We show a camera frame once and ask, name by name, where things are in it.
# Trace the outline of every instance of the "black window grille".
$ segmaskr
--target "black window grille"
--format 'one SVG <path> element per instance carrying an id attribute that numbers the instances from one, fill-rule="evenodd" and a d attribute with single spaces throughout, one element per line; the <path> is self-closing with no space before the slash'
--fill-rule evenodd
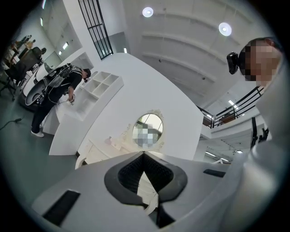
<path id="1" fill-rule="evenodd" d="M 78 0 L 87 29 L 101 58 L 113 54 L 98 0 Z"/>

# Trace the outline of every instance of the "black slot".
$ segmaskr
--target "black slot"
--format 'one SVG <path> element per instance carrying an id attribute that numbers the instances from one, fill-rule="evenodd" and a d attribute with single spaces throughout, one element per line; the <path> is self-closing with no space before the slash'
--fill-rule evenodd
<path id="1" fill-rule="evenodd" d="M 209 175 L 212 175 L 212 176 L 221 177 L 221 178 L 226 174 L 225 172 L 211 170 L 211 169 L 206 169 L 206 170 L 203 171 L 203 173 L 209 174 Z"/>
<path id="2" fill-rule="evenodd" d="M 67 190 L 43 217 L 54 225 L 60 226 L 79 196 L 80 193 Z"/>

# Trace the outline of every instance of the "black cable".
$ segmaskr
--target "black cable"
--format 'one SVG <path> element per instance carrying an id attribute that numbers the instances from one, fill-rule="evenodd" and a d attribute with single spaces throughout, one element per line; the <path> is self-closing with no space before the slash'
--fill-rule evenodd
<path id="1" fill-rule="evenodd" d="M 17 123 L 17 122 L 21 121 L 22 119 L 24 119 L 24 117 L 23 118 L 17 118 L 15 120 L 8 121 L 8 122 L 6 122 L 6 124 L 3 127 L 0 128 L 0 130 L 4 129 L 10 122 Z"/>

